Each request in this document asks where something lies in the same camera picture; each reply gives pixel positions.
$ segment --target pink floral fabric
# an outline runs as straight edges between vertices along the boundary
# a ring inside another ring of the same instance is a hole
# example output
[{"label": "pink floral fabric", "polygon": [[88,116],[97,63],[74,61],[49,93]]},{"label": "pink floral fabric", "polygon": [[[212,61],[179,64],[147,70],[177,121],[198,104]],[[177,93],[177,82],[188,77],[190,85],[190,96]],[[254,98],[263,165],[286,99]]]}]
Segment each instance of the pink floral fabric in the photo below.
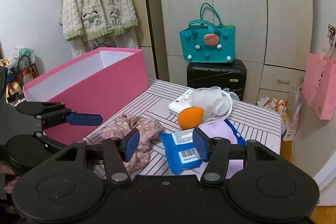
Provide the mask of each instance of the pink floral fabric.
[{"label": "pink floral fabric", "polygon": [[150,160],[150,140],[156,139],[163,126],[157,119],[144,119],[139,116],[122,114],[115,121],[102,128],[101,135],[104,139],[111,137],[124,138],[133,128],[140,131],[140,142],[137,150],[129,162],[124,162],[127,171],[141,169],[145,167]]}]

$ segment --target human hand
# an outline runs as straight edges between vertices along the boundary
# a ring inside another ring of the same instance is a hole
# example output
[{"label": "human hand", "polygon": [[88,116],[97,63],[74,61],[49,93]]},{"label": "human hand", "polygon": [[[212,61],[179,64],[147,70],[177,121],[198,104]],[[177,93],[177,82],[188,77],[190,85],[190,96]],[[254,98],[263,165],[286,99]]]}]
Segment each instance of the human hand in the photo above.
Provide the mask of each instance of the human hand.
[{"label": "human hand", "polygon": [[[2,162],[0,162],[0,174],[15,175],[14,171],[9,167],[9,165]],[[14,180],[7,183],[7,185],[4,187],[4,190],[7,194],[11,194],[13,192],[14,185],[19,178],[19,176],[16,176]]]}]

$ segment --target cardigan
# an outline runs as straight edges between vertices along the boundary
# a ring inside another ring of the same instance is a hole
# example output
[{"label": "cardigan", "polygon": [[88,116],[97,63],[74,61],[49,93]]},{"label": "cardigan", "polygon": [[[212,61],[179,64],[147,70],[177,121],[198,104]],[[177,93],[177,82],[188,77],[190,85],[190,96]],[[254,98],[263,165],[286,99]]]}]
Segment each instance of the cardigan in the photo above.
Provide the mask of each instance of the cardigan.
[{"label": "cardigan", "polygon": [[83,41],[138,25],[132,0],[63,0],[63,34]]}]

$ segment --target pink box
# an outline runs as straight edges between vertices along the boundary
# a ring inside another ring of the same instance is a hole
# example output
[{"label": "pink box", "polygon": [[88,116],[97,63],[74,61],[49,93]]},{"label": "pink box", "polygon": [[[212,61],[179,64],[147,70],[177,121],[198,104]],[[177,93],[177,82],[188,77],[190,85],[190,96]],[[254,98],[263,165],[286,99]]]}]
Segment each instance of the pink box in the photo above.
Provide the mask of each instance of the pink box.
[{"label": "pink box", "polygon": [[[141,50],[102,47],[44,73],[23,91],[27,101],[65,103],[78,113],[100,114],[105,121],[147,88]],[[64,123],[45,134],[69,145],[93,129]]]}]

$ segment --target cabinet handle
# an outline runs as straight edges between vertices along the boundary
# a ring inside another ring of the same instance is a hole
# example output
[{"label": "cabinet handle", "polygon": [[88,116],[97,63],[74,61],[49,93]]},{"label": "cabinet handle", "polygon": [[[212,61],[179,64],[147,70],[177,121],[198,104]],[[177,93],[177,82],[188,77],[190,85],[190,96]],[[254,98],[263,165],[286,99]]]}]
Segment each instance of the cabinet handle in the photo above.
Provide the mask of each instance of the cabinet handle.
[{"label": "cabinet handle", "polygon": [[289,85],[289,80],[283,81],[283,80],[278,79],[278,84]]}]

